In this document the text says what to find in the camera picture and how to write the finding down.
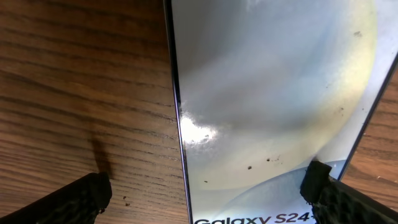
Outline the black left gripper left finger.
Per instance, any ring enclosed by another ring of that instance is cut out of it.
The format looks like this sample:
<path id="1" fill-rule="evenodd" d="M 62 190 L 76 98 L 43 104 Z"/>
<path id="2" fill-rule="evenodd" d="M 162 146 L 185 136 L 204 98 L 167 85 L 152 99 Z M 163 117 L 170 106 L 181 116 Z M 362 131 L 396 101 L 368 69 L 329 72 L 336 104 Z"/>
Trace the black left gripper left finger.
<path id="1" fill-rule="evenodd" d="M 108 173 L 90 173 L 2 217 L 1 224 L 94 224 L 111 197 Z"/>

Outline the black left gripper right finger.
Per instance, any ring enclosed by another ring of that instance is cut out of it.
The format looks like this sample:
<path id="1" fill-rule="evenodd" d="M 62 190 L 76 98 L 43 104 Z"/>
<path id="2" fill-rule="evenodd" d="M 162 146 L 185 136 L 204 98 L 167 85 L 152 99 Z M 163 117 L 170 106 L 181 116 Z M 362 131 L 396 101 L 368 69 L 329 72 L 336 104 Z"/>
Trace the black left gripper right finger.
<path id="1" fill-rule="evenodd" d="M 397 212 L 330 176 L 331 167 L 312 161 L 300 194 L 317 224 L 397 224 Z"/>

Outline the Galaxy S24+ smartphone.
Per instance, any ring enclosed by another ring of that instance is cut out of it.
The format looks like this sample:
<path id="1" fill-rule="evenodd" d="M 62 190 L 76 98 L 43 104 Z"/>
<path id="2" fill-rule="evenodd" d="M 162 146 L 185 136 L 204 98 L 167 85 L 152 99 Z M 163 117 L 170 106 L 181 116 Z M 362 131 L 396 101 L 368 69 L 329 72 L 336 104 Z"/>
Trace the Galaxy S24+ smartphone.
<path id="1" fill-rule="evenodd" d="M 397 65 L 397 0 L 164 3 L 190 224 L 314 223 Z"/>

